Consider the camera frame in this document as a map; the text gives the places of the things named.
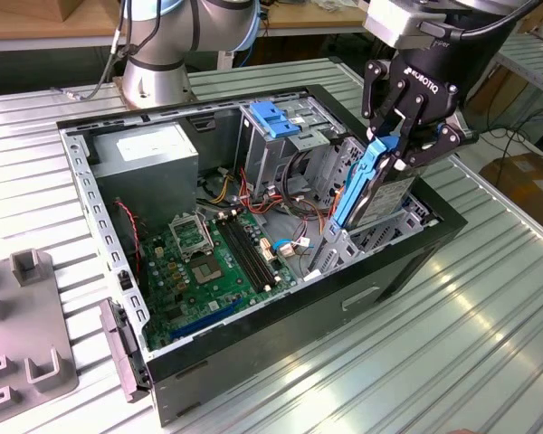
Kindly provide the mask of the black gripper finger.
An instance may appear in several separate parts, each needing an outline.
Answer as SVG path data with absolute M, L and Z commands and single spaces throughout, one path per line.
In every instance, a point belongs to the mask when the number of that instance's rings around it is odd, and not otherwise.
M 409 84 L 405 70 L 408 65 L 402 58 L 389 63 L 370 60 L 366 63 L 362 95 L 362 117 L 369 121 L 367 139 L 389 136 L 399 125 L 399 136 L 405 141 L 410 137 L 410 123 L 400 110 Z
M 451 115 L 425 123 L 423 113 L 429 106 L 428 98 L 418 95 L 404 116 L 395 157 L 408 169 L 431 165 L 476 142 L 476 131 L 467 125 L 459 105 Z

